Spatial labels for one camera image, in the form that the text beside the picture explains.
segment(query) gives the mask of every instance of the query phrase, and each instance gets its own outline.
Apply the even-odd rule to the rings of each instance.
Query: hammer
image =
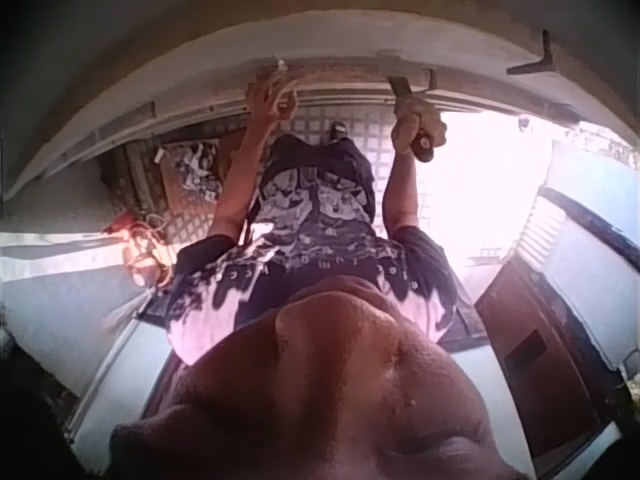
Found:
[[[411,85],[407,77],[388,77],[391,91],[397,97],[410,97],[413,96],[411,92]],[[433,139],[431,136],[420,127],[416,138],[411,142],[411,151],[422,163],[427,163],[433,160]]]

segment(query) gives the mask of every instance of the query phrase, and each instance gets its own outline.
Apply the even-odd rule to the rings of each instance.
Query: graphic t-shirt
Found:
[[[328,276],[376,285],[432,340],[451,323],[456,287],[443,250],[416,227],[376,236],[373,174],[349,139],[273,145],[243,245],[214,235],[182,249],[167,318],[177,355],[193,364],[235,329]]]

